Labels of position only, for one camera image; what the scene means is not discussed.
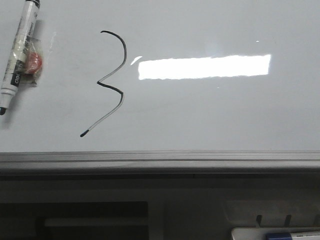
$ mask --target dry erase marker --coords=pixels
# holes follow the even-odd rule
[[[319,240],[320,231],[307,231],[299,233],[268,233],[265,235],[266,240]]]
[[[16,95],[24,72],[28,47],[34,33],[40,8],[40,0],[26,0],[22,17],[13,42],[10,58],[5,70],[0,91],[0,115],[9,108],[11,99]]]

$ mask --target black ink line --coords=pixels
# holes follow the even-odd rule
[[[104,84],[102,83],[104,80],[106,80],[107,78],[109,78],[110,76],[112,76],[113,74],[115,74],[117,71],[119,71],[119,69],[121,69],[126,61],[127,61],[127,45],[125,43],[125,41],[122,39],[122,37],[120,37],[119,35],[115,34],[114,32],[111,32],[111,31],[101,31],[101,33],[107,33],[107,34],[111,34],[113,36],[115,36],[116,38],[118,38],[122,45],[123,45],[123,50],[124,50],[124,58],[123,58],[123,62],[120,64],[120,66],[118,66],[115,70],[113,70],[112,72],[110,72],[109,74],[107,74],[106,76],[104,76],[103,78],[101,78],[97,84],[102,86],[102,87],[105,87],[105,88],[108,88],[108,89],[111,89],[111,90],[114,90],[116,92],[118,92],[120,95],[121,95],[121,98],[120,98],[120,102],[119,104],[114,108],[112,109],[110,112],[108,112],[106,115],[104,115],[102,118],[100,118],[98,121],[96,121],[92,126],[90,126],[84,133],[82,133],[80,135],[81,138],[83,138],[87,133],[89,133],[92,129],[94,129],[98,124],[100,124],[103,120],[105,120],[106,118],[108,118],[110,115],[112,115],[115,111],[117,111],[122,103],[124,102],[124,92],[121,91],[120,89],[114,87],[114,86],[110,86],[110,85],[107,85],[107,84]]]

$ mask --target small plastic packet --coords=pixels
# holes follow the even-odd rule
[[[20,83],[37,84],[43,70],[43,56],[41,41],[31,38]]]

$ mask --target whiteboard frame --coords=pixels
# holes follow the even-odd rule
[[[0,153],[0,176],[320,173],[320,151]]]

